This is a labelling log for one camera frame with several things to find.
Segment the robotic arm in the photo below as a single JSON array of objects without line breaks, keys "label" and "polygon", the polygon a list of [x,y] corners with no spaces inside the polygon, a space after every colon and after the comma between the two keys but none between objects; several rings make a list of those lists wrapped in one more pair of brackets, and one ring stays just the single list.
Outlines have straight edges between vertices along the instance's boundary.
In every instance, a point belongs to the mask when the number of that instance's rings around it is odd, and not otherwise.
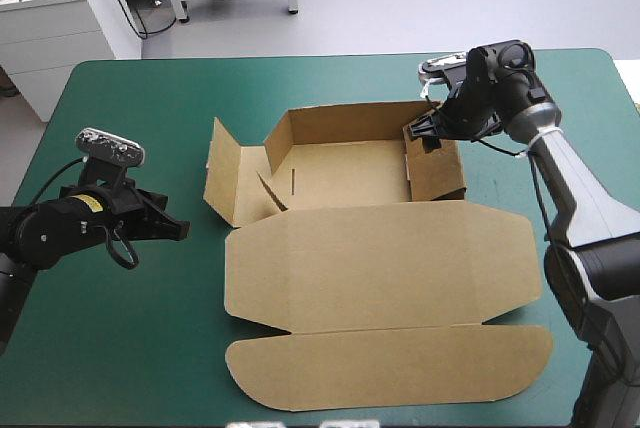
[{"label": "robotic arm", "polygon": [[527,144],[557,209],[545,275],[578,338],[593,351],[571,425],[628,428],[640,414],[640,213],[614,200],[559,128],[561,112],[535,72],[529,45],[513,40],[423,63],[450,92],[410,127],[413,137],[479,141],[504,130]]},{"label": "robotic arm", "polygon": [[144,162],[140,145],[93,128],[76,145],[87,153],[77,185],[63,187],[57,200],[0,208],[0,354],[38,272],[62,256],[104,243],[116,263],[132,269],[138,255],[130,241],[179,241],[189,231],[189,222],[164,212],[166,196],[126,177]]}]

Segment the cardboard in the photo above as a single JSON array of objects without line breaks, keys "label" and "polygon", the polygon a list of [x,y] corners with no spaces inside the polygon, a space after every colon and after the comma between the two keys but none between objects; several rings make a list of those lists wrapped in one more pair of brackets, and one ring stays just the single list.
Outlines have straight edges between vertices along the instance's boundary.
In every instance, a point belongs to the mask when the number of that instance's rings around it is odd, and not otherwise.
[{"label": "cardboard", "polygon": [[551,352],[538,326],[481,323],[540,296],[529,221],[465,201],[286,211],[227,238],[225,308],[287,330],[227,350],[282,410],[492,401]]},{"label": "cardboard", "polygon": [[540,296],[531,226],[461,201],[456,142],[408,136],[424,109],[289,110],[263,146],[214,121],[204,199],[241,227],[226,241],[225,308],[291,333],[227,350],[259,403],[491,401],[545,366],[546,329],[482,324]]},{"label": "cardboard", "polygon": [[287,211],[227,237],[225,309],[292,333],[482,323],[540,297],[532,240],[465,201]]},{"label": "cardboard", "polygon": [[[239,145],[216,119],[204,199],[234,227],[283,208],[462,199],[456,143],[426,152],[405,142],[403,127],[424,107],[411,101],[293,109],[264,146],[251,147]],[[415,186],[408,174],[415,175]]]},{"label": "cardboard", "polygon": [[233,343],[226,360],[252,399],[278,410],[498,400],[544,369],[538,326],[455,326],[289,335]]}]

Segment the green tabletop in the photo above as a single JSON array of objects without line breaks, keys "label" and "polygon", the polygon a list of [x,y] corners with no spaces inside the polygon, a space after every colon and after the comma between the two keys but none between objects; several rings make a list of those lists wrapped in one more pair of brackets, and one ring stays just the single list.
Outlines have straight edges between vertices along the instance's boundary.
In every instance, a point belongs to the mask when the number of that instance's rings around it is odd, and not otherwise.
[{"label": "green tabletop", "polygon": [[[394,425],[563,425],[589,353],[548,288],[500,323],[541,324],[554,351],[520,395],[495,403],[307,413],[265,408],[235,385],[224,362],[234,340],[272,330],[223,308],[224,238],[230,228],[202,201],[214,116],[243,144],[260,144],[291,107],[417,99],[416,68],[430,54],[90,62],[77,67],[24,179],[26,203],[57,167],[78,156],[74,137],[93,126],[136,140],[147,162],[138,186],[169,195],[192,223],[181,243],[137,244],[128,272],[103,247],[42,273],[0,358],[0,424],[224,425],[377,418]],[[640,119],[609,55],[537,53],[538,72],[563,110],[567,138],[612,195],[640,207]],[[495,138],[514,147],[505,135]],[[461,145],[468,199],[522,213],[545,248],[529,166]],[[72,182],[77,171],[61,182]],[[47,195],[55,197],[51,188]]]}]

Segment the gray floor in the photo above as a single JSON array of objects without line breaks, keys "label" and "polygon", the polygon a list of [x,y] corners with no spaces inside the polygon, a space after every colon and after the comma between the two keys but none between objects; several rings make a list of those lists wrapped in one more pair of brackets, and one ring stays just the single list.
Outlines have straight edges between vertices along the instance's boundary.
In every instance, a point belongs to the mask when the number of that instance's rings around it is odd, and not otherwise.
[{"label": "gray floor", "polygon": [[[147,41],[144,57],[431,52],[518,37],[640,59],[637,0],[300,0],[296,16],[286,0],[216,0],[190,3],[189,12],[190,23]],[[141,13],[150,30],[173,16],[168,4]],[[640,98],[638,62],[621,68]],[[43,129],[24,100],[0,99],[0,205],[13,199]]]}]

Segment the cable tie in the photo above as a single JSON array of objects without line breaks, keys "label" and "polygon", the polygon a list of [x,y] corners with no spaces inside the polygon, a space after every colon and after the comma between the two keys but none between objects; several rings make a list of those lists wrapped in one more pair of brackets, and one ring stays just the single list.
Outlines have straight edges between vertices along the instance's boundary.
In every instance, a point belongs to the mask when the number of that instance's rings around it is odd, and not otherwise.
[{"label": "cable tie", "polygon": [[536,136],[534,136],[533,138],[531,138],[531,140],[529,141],[529,144],[527,145],[527,147],[522,150],[520,153],[518,153],[515,157],[516,158],[526,158],[529,155],[529,152],[531,151],[531,149],[533,148],[533,145],[536,144],[536,142],[548,135],[549,133],[553,133],[555,131],[559,131],[560,133],[564,133],[564,131],[562,131],[562,128],[560,128],[559,126],[553,126],[551,128],[546,128],[544,130],[539,131]]}]

